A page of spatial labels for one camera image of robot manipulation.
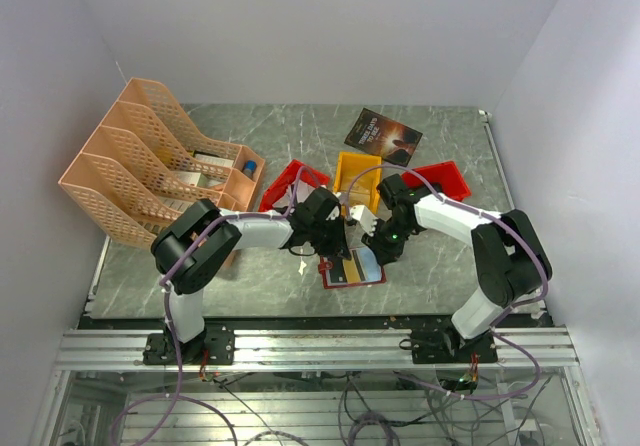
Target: white robotic arm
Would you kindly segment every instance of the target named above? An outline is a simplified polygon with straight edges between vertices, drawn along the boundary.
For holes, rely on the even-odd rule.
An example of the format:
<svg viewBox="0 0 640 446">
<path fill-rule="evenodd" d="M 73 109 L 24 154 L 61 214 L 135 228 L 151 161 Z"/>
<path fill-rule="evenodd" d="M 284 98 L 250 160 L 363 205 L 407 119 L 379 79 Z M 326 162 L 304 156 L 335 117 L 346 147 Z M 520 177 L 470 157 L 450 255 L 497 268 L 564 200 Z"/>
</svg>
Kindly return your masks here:
<svg viewBox="0 0 640 446">
<path fill-rule="evenodd" d="M 471 214 L 456 207 L 442 193 L 438 198 L 409 190 L 398 175 L 384 179 L 378 189 L 392 211 L 391 219 L 376 218 L 366 206 L 352 207 L 350 213 L 364 229 L 363 242 L 373 250 L 379 264 L 396 261 L 409 236 L 427 229 L 440 231 L 473 248 L 478 288 L 451 318 L 462 338 L 472 339 L 487 331 L 505 308 L 541 284 L 525 251 L 482 213 L 509 223 L 534 251 L 547 279 L 551 278 L 546 254 L 522 211 L 502 214 L 478 209 L 477 214 Z"/>
</svg>

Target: glass panel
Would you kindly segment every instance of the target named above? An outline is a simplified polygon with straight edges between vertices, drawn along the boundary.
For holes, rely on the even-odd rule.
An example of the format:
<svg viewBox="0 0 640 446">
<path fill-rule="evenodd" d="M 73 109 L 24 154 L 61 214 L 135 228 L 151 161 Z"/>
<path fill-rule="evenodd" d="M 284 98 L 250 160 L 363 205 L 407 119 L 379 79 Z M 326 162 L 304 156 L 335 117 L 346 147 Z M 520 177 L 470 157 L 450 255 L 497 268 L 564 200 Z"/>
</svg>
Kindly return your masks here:
<svg viewBox="0 0 640 446">
<path fill-rule="evenodd" d="M 466 370 L 412 373 L 430 383 L 455 384 Z M 238 444 L 264 433 L 260 446 L 398 444 L 534 446 L 585 444 L 577 439 L 561 369 L 545 370 L 540 382 L 509 400 L 460 401 L 423 389 L 394 373 L 185 373 L 182 395 L 217 408 L 233 425 Z M 125 403 L 149 395 L 126 415 L 118 444 L 131 445 L 158 423 L 175 392 L 175 373 L 82 373 L 73 380 L 59 421 L 56 446 L 109 445 L 111 422 Z M 524 370 L 480 369 L 473 396 L 516 391 L 531 381 Z M 202 405 L 179 401 L 150 445 L 233 445 L 220 416 Z"/>
</svg>

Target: metal bracket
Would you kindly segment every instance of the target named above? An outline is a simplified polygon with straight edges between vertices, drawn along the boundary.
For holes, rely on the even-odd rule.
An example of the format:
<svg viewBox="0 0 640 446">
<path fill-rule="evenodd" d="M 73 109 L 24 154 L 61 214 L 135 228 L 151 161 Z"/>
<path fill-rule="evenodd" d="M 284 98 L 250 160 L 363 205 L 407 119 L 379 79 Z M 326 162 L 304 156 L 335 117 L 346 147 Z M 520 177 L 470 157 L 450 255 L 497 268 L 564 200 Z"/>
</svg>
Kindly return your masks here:
<svg viewBox="0 0 640 446">
<path fill-rule="evenodd" d="M 222 329 L 209 328 L 188 343 L 181 344 L 183 364 L 200 364 L 205 351 L 209 354 L 207 364 L 232 365 L 235 351 L 233 331 L 227 330 L 224 326 Z M 142 356 L 146 365 L 176 364 L 176 352 L 171 335 L 167 332 L 150 334 Z"/>
<path fill-rule="evenodd" d="M 409 339 L 400 344 L 402 349 L 411 349 L 413 364 L 470 363 L 471 355 L 478 355 L 478 362 L 498 361 L 495 344 L 489 335 L 459 344 L 456 336 L 447 331 L 411 331 Z"/>
</svg>

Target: yellow plastic bin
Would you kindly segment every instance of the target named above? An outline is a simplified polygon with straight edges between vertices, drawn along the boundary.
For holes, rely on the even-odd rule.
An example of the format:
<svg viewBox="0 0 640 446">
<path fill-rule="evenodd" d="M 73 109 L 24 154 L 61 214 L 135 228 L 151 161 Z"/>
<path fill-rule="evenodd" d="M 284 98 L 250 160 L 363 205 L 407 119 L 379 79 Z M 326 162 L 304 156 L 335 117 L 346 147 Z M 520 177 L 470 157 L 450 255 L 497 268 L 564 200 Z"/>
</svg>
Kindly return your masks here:
<svg viewBox="0 0 640 446">
<path fill-rule="evenodd" d="M 338 158 L 338 170 L 336 171 L 336 179 L 333 182 L 333 192 L 346 193 L 351 181 L 358 174 L 372 166 L 380 166 L 382 158 L 379 156 L 371 156 L 369 154 L 340 152 Z M 380 194 L 376 186 L 382 178 L 382 169 L 374 169 L 363 175 L 356 184 L 353 185 L 349 194 L 349 206 L 357 206 L 359 204 L 366 205 L 373 213 L 378 210 L 380 202 Z"/>
</svg>

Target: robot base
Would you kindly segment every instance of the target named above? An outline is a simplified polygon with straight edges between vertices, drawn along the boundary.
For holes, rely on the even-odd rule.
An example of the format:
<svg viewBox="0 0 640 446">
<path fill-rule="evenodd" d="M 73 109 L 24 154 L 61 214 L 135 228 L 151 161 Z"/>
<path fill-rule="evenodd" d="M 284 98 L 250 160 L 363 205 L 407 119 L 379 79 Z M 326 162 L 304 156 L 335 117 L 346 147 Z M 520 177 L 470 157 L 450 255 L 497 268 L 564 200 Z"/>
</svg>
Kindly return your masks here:
<svg viewBox="0 0 640 446">
<path fill-rule="evenodd" d="M 231 365 L 235 350 L 235 335 L 224 326 L 205 329 L 187 343 L 180 343 L 183 364 L 200 364 L 208 351 L 207 364 Z M 150 334 L 143 353 L 145 365 L 176 364 L 176 350 L 171 333 L 165 326 L 164 333 Z"/>
</svg>

